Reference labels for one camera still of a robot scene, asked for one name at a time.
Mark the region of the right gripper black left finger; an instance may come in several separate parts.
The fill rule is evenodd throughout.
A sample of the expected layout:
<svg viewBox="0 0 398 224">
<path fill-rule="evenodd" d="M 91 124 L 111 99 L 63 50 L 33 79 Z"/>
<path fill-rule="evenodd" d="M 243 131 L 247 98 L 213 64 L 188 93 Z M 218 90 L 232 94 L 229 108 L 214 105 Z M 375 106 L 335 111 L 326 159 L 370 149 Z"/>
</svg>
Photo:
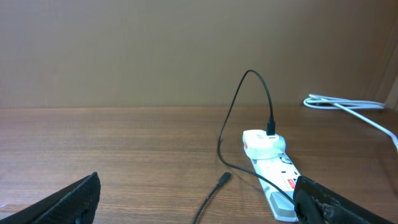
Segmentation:
<svg viewBox="0 0 398 224">
<path fill-rule="evenodd" d="M 101 183 L 93 172 L 39 202 L 1 220 L 1 224 L 92 224 Z"/>
</svg>

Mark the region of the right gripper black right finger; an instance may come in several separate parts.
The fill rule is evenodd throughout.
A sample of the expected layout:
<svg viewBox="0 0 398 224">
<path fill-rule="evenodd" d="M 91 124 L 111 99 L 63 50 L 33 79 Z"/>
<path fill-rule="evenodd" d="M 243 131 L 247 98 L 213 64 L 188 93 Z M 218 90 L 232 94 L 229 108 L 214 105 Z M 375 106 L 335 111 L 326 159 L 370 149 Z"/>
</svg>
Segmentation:
<svg viewBox="0 0 398 224">
<path fill-rule="evenodd" d="M 294 210 L 300 224 L 392 224 L 303 175 L 296 182 Z"/>
</svg>

